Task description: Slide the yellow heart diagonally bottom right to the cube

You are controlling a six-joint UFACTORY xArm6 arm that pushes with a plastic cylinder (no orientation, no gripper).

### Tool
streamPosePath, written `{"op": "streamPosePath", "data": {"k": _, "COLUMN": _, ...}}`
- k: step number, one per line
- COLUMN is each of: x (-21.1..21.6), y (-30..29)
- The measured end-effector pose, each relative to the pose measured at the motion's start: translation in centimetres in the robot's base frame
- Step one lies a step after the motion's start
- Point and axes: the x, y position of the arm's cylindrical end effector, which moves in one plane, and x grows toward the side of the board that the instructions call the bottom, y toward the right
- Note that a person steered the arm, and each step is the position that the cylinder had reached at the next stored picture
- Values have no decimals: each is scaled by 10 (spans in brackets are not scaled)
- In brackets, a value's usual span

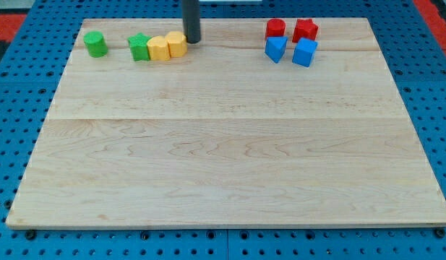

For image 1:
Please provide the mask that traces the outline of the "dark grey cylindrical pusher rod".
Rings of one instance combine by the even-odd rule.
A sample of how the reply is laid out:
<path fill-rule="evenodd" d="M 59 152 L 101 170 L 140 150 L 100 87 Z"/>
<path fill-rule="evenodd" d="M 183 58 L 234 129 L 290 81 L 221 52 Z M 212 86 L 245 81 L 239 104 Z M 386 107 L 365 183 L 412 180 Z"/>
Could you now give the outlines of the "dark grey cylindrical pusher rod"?
<path fill-rule="evenodd" d="M 181 12 L 187 43 L 199 43 L 201 41 L 200 2 L 198 0 L 182 0 Z"/>

